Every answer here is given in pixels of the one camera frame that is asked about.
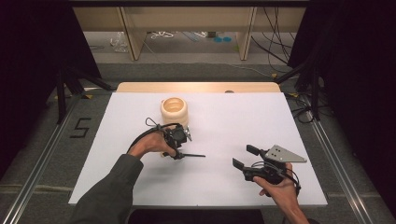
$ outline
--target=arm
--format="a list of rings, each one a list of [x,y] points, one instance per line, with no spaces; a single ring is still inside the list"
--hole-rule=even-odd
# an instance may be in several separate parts
[[[146,135],[79,199],[69,223],[124,223],[131,211],[134,183],[143,169],[140,159],[150,151],[176,154],[166,145],[161,132]]]
[[[288,175],[292,176],[291,163],[286,163],[286,168],[288,169]],[[294,183],[291,180],[285,178],[278,185],[272,185],[265,179],[258,176],[255,176],[253,180],[262,187],[262,191],[260,191],[261,196],[265,193],[271,194],[271,197],[275,201],[276,205],[285,214],[290,223],[309,223],[305,214],[300,209]]]

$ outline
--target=hand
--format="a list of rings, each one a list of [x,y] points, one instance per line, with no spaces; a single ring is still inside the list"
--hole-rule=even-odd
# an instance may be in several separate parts
[[[287,162],[286,168],[288,169],[287,174],[293,176],[291,163]],[[279,184],[273,185],[258,176],[254,176],[253,180],[262,187],[262,191],[260,191],[261,196],[266,193],[271,194],[276,205],[286,215],[290,223],[308,223],[298,204],[293,181],[284,178]]]
[[[141,159],[148,152],[167,152],[171,156],[176,156],[175,150],[166,144],[163,132],[160,131],[144,136],[129,148],[128,154]]]

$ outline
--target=white table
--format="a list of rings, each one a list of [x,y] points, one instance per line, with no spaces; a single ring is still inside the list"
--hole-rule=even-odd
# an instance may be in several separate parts
[[[92,149],[78,178],[69,203],[102,179],[120,154],[147,130],[146,118],[162,122],[160,104],[168,97],[181,97],[189,107],[192,142],[183,144],[185,153],[206,158],[174,161],[149,153],[134,186],[134,206],[152,208],[254,208],[275,205],[259,196],[261,188],[245,181],[232,165],[236,158],[245,165],[260,161],[246,152],[246,145],[268,149],[280,145],[307,163],[294,163],[300,178],[301,206],[324,206],[327,201],[306,154],[283,93],[113,93]]]

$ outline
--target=wooden edge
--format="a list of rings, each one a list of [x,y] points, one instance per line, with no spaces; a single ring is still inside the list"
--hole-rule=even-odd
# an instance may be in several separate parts
[[[117,92],[280,92],[275,82],[122,82]]]

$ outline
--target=sleeve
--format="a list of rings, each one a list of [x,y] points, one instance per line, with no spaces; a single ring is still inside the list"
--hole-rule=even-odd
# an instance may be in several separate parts
[[[138,158],[121,155],[110,173],[79,199],[69,223],[124,223],[142,169]]]

